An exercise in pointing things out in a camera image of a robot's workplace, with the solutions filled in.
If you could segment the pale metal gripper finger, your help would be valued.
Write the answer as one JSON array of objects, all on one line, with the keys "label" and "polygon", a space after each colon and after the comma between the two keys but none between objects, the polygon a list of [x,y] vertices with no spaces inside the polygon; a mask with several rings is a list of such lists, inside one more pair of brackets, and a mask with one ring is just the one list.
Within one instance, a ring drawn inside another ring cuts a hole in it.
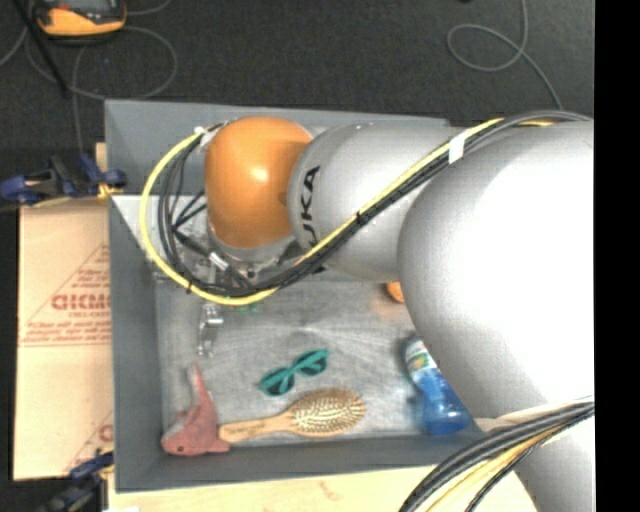
[{"label": "pale metal gripper finger", "polygon": [[224,318],[217,304],[204,303],[201,306],[197,339],[198,356],[211,357],[213,355],[213,345],[223,324]]}]

